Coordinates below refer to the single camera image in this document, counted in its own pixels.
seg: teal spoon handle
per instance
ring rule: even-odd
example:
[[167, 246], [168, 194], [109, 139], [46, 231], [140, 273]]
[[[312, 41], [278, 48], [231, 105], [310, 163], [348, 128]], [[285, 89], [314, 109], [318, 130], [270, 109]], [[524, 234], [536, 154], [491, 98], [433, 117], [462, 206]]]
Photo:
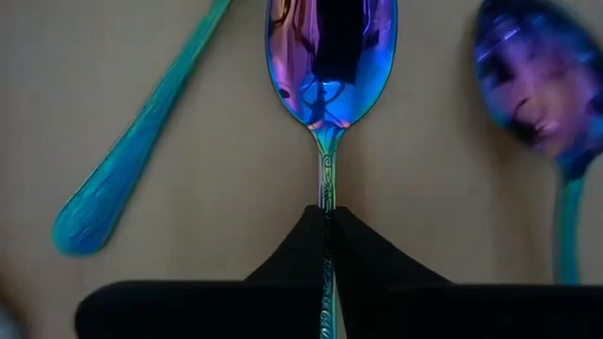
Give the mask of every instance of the teal spoon handle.
[[578, 225], [584, 177], [563, 178], [555, 225], [555, 283], [579, 284]]
[[127, 131], [60, 211], [52, 230], [60, 251], [90, 255], [107, 242], [178, 94], [231, 2], [214, 0]]

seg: ornate handle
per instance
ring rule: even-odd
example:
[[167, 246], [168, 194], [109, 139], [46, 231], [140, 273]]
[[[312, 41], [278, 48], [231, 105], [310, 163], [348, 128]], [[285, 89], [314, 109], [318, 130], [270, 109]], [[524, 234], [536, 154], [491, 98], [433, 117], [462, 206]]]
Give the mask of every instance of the ornate handle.
[[331, 212], [335, 209], [335, 152], [320, 152], [319, 207], [325, 212], [325, 249], [322, 257], [322, 302], [320, 338], [334, 339], [336, 334], [335, 273], [331, 246]]
[[59, 250], [68, 255], [90, 255], [106, 243], [175, 99], [231, 2], [214, 0], [136, 119], [60, 211], [52, 231]]

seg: rainbow spoon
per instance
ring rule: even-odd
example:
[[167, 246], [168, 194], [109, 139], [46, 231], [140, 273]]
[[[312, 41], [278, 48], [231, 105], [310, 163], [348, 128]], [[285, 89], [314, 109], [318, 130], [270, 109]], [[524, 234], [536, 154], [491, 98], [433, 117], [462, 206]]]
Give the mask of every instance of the rainbow spoon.
[[556, 283], [579, 284], [579, 200], [603, 150], [603, 58], [593, 38], [547, 0], [486, 0], [474, 57], [492, 118], [554, 161]]
[[231, 2], [213, 1], [127, 131], [60, 211], [52, 238], [61, 252], [91, 255], [107, 242], [178, 94]]
[[266, 52], [272, 85], [318, 144], [318, 203], [327, 216], [321, 338], [336, 337], [330, 212], [337, 143], [383, 92], [397, 36], [396, 0], [269, 0]]

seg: table surface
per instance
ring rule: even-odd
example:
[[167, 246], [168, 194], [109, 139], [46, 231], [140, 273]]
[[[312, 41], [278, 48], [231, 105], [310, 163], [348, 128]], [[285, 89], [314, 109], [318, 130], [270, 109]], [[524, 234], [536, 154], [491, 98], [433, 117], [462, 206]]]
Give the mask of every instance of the table surface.
[[[127, 279], [241, 279], [317, 201], [314, 140], [277, 100], [265, 2], [236, 0], [95, 256], [54, 249], [53, 219], [136, 115], [209, 0], [0, 1], [0, 295], [32, 338], [74, 338], [73, 311]], [[337, 199], [460, 283], [550, 283], [556, 172], [489, 121], [471, 71], [480, 0], [399, 2], [399, 49], [344, 136]], [[603, 37], [603, 2], [572, 8]], [[603, 282], [603, 167], [580, 226]]]

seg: spoon handle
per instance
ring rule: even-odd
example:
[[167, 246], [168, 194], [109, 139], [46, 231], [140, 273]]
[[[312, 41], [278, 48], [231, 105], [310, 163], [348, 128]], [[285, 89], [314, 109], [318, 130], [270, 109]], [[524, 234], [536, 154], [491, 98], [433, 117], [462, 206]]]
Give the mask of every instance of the spoon handle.
[[578, 224], [584, 177], [563, 178], [555, 228], [555, 282], [579, 284]]
[[320, 310], [320, 338], [337, 337], [335, 314], [335, 273], [331, 246], [331, 212], [335, 207], [335, 151], [320, 152], [319, 207], [325, 212], [325, 246], [322, 257], [322, 302]]
[[178, 94], [231, 2], [214, 0], [135, 120], [60, 211], [52, 231], [60, 251], [90, 255], [106, 243]]

